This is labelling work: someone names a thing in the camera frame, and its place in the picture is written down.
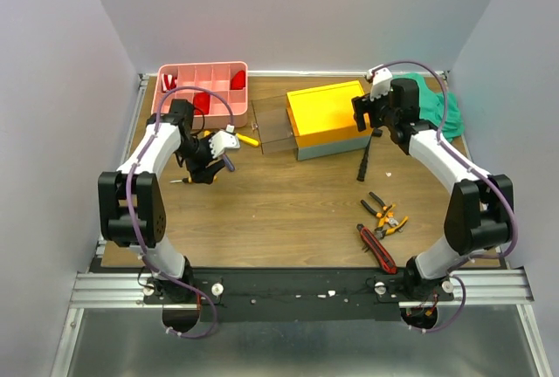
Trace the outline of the blue handled screwdriver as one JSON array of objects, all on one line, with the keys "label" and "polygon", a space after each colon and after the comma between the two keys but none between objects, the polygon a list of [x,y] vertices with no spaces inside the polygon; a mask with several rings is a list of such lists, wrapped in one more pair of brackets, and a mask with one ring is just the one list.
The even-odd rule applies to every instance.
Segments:
[{"label": "blue handled screwdriver", "polygon": [[230,172],[236,171],[235,165],[233,164],[231,158],[227,154],[223,154],[222,159],[224,160],[224,164]]}]

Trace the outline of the small yellow screwdriver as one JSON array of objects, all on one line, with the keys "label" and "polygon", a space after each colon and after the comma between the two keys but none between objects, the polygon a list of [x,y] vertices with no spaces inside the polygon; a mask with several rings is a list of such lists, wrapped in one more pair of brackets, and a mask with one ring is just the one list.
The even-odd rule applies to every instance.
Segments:
[{"label": "small yellow screwdriver", "polygon": [[190,184],[190,183],[194,183],[194,181],[190,178],[190,177],[185,177],[182,178],[180,180],[172,180],[169,183],[185,183],[185,184]]}]

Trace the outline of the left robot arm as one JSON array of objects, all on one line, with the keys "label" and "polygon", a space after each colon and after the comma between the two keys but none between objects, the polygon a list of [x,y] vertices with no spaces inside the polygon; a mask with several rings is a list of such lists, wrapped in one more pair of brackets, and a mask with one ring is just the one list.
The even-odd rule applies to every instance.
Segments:
[{"label": "left robot arm", "polygon": [[194,115],[188,100],[173,100],[167,113],[149,117],[143,139],[126,162],[98,179],[101,235],[133,251],[152,273],[154,288],[176,303],[204,295],[195,287],[190,261],[166,236],[159,178],[171,157],[187,168],[193,183],[211,184],[224,168],[211,152],[213,136],[199,139],[192,133]]}]

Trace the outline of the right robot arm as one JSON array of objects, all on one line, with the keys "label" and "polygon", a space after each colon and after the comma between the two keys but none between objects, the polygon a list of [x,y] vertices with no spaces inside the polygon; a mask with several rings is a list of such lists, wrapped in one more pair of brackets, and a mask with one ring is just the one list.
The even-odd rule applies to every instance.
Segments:
[{"label": "right robot arm", "polygon": [[391,140],[420,161],[449,192],[444,234],[407,262],[400,279],[403,295],[419,300],[441,286],[448,274],[471,259],[488,258],[493,248],[512,250],[518,240],[513,183],[471,163],[438,127],[420,116],[416,81],[374,82],[369,93],[351,100],[359,131],[387,127]]}]

